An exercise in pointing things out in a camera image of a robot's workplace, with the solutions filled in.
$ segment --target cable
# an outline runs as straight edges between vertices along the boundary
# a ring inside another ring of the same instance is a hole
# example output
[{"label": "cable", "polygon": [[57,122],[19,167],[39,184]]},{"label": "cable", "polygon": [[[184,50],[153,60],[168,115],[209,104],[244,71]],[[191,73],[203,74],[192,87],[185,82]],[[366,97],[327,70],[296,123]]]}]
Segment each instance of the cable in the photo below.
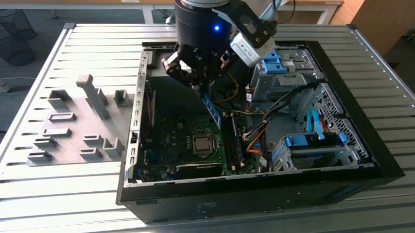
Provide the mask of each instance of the cable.
[{"label": "cable", "polygon": [[248,133],[244,134],[244,138],[251,137],[252,134],[255,132],[257,132],[261,129],[261,127],[264,127],[268,124],[269,120],[272,119],[272,116],[269,116],[269,114],[273,112],[277,112],[281,108],[284,108],[288,105],[291,97],[297,92],[300,92],[301,90],[305,90],[308,88],[314,88],[318,85],[319,85],[319,83],[310,83],[304,86],[299,86],[295,89],[292,89],[285,95],[283,95],[283,97],[280,97],[277,99],[277,101],[275,101],[275,103],[271,105],[268,111],[265,112],[265,114],[261,118],[260,125],[256,128],[253,128],[253,130],[251,130]]},{"label": "cable", "polygon": [[248,113],[255,113],[256,112],[256,111],[251,111],[251,109],[249,109],[249,102],[247,102],[247,112]]},{"label": "cable", "polygon": [[[223,92],[223,99],[227,99],[227,92]],[[231,105],[232,109],[237,109],[237,107],[235,106],[235,104],[232,103],[232,101],[228,101],[228,104]]]},{"label": "cable", "polygon": [[223,103],[223,102],[227,102],[227,101],[229,101],[231,99],[233,99],[233,98],[236,97],[236,95],[237,95],[239,86],[237,86],[236,79],[235,79],[235,77],[231,75],[229,72],[227,72],[227,74],[228,74],[228,76],[232,78],[233,83],[235,83],[235,94],[233,94],[229,98],[227,98],[225,100],[216,100],[216,101],[213,101],[213,103]]},{"label": "cable", "polygon": [[285,22],[291,23],[291,20],[292,20],[292,17],[293,17],[293,13],[296,12],[296,0],[292,0],[292,5],[293,6],[292,6],[292,12],[291,12],[289,19],[283,21],[281,23],[285,23]]},{"label": "cable", "polygon": [[165,17],[169,17],[169,15],[167,14],[167,13],[164,13],[164,11],[163,10],[159,10],[160,11],[160,13],[165,16]]},{"label": "cable", "polygon": [[264,127],[264,129],[257,133],[256,137],[253,138],[252,142],[249,143],[248,147],[247,147],[247,151],[251,150],[251,147],[255,143],[255,141],[257,140],[257,138],[260,137],[260,135],[264,133],[267,126]]},{"label": "cable", "polygon": [[165,19],[165,24],[169,24],[169,23],[172,22],[172,19],[176,18],[175,15],[176,15],[176,9],[173,9],[173,11],[172,11],[169,17],[167,17],[167,19]]},{"label": "cable", "polygon": [[7,80],[7,79],[36,79],[36,78],[29,78],[29,77],[15,77],[15,78],[4,78],[1,80]]},{"label": "cable", "polygon": [[256,113],[245,113],[243,111],[237,111],[237,110],[229,110],[229,109],[224,109],[223,107],[219,107],[217,104],[213,104],[216,108],[219,108],[223,112],[235,112],[235,113],[241,113],[245,115],[256,115]]}]

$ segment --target metal table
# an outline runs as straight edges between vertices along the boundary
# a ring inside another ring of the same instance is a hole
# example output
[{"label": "metal table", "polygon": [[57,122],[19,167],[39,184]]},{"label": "metal table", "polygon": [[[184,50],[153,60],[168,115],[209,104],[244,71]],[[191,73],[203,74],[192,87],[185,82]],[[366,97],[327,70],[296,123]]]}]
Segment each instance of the metal table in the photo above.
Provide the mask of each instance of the metal table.
[{"label": "metal table", "polygon": [[0,231],[414,232],[415,98],[359,31],[347,26],[283,25],[276,39],[319,40],[406,171],[391,184],[330,206],[145,226],[115,204],[119,162],[25,165],[48,114],[49,91],[75,86],[80,73],[95,76],[104,93],[120,86],[132,90],[141,42],[175,36],[175,27],[164,25],[65,26],[0,146]]}]

